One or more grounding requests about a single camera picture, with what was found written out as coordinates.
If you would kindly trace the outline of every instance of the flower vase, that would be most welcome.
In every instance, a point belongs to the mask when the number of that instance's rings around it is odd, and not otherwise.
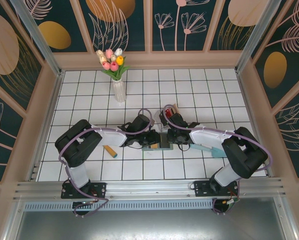
[[[126,87],[122,79],[112,80],[112,88],[114,89],[116,101],[124,103],[126,100]]]

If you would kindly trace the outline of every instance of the dark green wallpaper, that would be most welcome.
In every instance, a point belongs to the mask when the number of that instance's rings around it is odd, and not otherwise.
[[[153,0],[153,51],[203,50],[216,1],[181,2]]]
[[[275,115],[275,118],[299,178],[299,93]]]
[[[278,17],[278,15],[280,14],[280,11],[282,10],[284,4],[286,3],[286,0],[281,0],[280,4],[279,4],[279,7],[274,15],[274,17],[271,19],[269,25],[267,26],[267,29],[266,31],[264,32],[264,34],[262,35],[262,37],[260,38],[257,46],[255,47],[253,53],[251,54],[251,58],[254,58],[255,54],[258,52],[261,44],[263,43],[263,39],[265,38],[265,36],[269,33],[273,23],[275,22],[276,18]]]
[[[79,0],[95,51],[145,51],[143,0]]]
[[[69,0],[28,0],[26,5],[53,53],[87,51]]]
[[[23,118],[0,99],[0,181],[11,156]]]
[[[290,6],[255,67],[272,107],[299,81],[299,0]]]
[[[25,110],[41,64],[0,5],[0,86]]]

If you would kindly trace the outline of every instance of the enclosure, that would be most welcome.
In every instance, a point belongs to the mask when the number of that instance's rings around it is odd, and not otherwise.
[[[64,198],[75,173],[58,138],[87,120],[104,141],[151,113],[162,141],[166,105],[222,139],[246,128],[272,162],[228,195],[198,196],[197,181],[233,167],[226,150],[115,137],[84,162],[109,202],[76,219],[90,200]],[[298,240],[299,0],[0,0],[0,240],[47,235]]]

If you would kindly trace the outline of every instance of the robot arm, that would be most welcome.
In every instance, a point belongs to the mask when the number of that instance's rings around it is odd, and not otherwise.
[[[162,123],[165,122],[170,127],[167,132],[167,139],[170,143],[199,144],[224,150],[229,164],[218,170],[209,180],[209,187],[216,194],[220,192],[221,188],[227,187],[234,181],[250,178],[268,158],[268,155],[259,146],[238,136],[230,136],[222,132],[204,129],[204,127],[193,129],[199,123],[192,122],[188,125],[179,113],[169,117],[169,121],[178,127],[189,128],[189,130],[173,126],[165,120],[163,113],[160,114],[160,119]],[[257,142],[245,127],[240,127],[234,133]]]

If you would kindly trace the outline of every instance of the white tulip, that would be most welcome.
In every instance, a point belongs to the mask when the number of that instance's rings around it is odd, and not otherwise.
[[[123,54],[123,50],[121,48],[116,49],[114,55],[116,57],[121,56]]]

